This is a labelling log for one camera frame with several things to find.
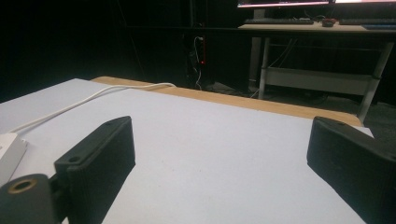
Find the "background desk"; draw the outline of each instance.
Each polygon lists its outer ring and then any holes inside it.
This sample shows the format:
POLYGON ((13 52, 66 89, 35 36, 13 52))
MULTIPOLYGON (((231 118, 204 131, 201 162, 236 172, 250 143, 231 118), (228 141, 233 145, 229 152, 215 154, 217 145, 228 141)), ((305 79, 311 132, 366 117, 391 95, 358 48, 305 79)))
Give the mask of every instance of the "background desk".
MULTIPOLYGON (((92 81, 105 83, 108 85, 143 86, 150 84, 146 82, 140 82, 140 81, 134 81, 134 80, 128 80, 128 79, 116 78, 116 77, 98 77, 93 79, 92 81)), ((268 111, 283 115, 291 115, 306 119, 313 119, 315 116, 321 116, 329 119, 337 119, 349 125, 361 126, 361 122, 355 116, 343 112, 316 109, 316 108, 310 108, 310 107, 298 106, 298 105, 286 105, 286 104, 274 103, 269 101, 261 101, 261 100, 249 99, 244 97, 218 94, 214 92, 195 91, 184 88, 160 88, 160 89, 155 89, 153 91, 176 95, 176 96, 189 97, 197 100, 205 100, 213 103, 236 105, 244 108, 257 109, 261 111, 268 111)))
MULTIPOLYGON (((106 86, 73 79, 0 104, 0 133, 106 86)), ((55 160, 122 116, 136 167, 105 223, 363 223, 306 164, 312 119, 151 91, 111 91, 20 132, 29 145, 13 178, 53 175, 55 160)))
MULTIPOLYGON (((344 35, 344 38, 362 38, 373 35, 396 34, 396 31, 366 30, 361 26, 338 25, 322 27, 321 23, 313 25, 274 25, 274 24, 246 24, 240 29, 263 31, 287 31, 290 36, 321 35, 322 38, 332 38, 332 35, 344 35)), ((262 58, 262 73, 260 78, 259 99, 263 99, 265 84, 302 88, 316 91, 333 91, 347 94, 363 95, 358 118, 364 121, 367 111, 375 95, 376 88, 382 76, 388 57, 393 48, 393 42, 383 40, 384 47, 371 75, 350 75, 331 72, 306 71, 286 68, 269 67, 270 37, 265 38, 262 58)))

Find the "white power strip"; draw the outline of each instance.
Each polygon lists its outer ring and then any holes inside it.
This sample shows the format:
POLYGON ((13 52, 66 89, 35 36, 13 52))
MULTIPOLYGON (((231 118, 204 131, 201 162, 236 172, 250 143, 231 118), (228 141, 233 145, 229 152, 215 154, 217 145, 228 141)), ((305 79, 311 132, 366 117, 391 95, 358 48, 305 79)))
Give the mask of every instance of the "white power strip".
POLYGON ((12 177, 26 148, 27 142, 16 133, 0 134, 0 187, 12 177))

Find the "white table surface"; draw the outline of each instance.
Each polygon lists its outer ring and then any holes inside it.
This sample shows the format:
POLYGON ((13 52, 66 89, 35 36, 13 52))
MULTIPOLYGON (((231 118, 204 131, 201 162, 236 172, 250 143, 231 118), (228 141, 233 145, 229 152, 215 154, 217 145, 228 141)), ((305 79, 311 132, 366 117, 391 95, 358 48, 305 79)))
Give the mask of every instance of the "white table surface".
MULTIPOLYGON (((0 104, 0 133, 105 86, 73 79, 0 104)), ((364 223, 306 164, 311 119, 149 91, 112 91, 19 132, 29 145, 12 178, 54 175, 67 150, 127 115, 136 167, 105 223, 364 223)))

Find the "metal desk leg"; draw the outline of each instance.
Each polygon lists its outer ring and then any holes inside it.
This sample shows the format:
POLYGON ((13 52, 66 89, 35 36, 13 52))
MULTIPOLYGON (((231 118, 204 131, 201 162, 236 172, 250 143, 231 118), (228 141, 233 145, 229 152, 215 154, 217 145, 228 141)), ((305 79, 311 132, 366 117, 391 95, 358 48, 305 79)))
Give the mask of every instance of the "metal desk leg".
POLYGON ((370 83, 367 85, 366 93, 364 94, 363 100, 361 102, 361 107, 358 112, 358 119, 361 123, 364 122, 366 118, 367 112, 369 110, 370 104, 373 101, 373 97, 375 95, 376 88, 378 87, 379 80, 382 77, 382 72, 384 71, 385 65, 387 64, 388 57, 390 52, 392 51, 393 43, 386 43, 384 49, 379 56, 378 62, 376 64, 373 78, 370 83))
POLYGON ((265 73, 268 67, 268 54, 270 50, 270 38, 265 38, 264 54, 262 56, 262 72, 260 75, 260 88, 259 88, 259 99, 264 99, 264 89, 265 89, 265 73))

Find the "keyboard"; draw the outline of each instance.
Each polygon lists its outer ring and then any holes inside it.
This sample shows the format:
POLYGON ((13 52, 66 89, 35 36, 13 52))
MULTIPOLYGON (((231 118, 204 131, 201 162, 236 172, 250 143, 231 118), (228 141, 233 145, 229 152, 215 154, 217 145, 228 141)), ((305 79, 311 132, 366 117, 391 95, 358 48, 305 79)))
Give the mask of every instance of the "keyboard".
POLYGON ((245 20, 245 24, 296 24, 296 25, 312 25, 314 24, 311 20, 298 20, 298 19, 271 19, 271 18, 260 18, 260 19, 249 19, 245 20))
POLYGON ((340 25, 396 25, 396 19, 341 19, 339 20, 340 25))

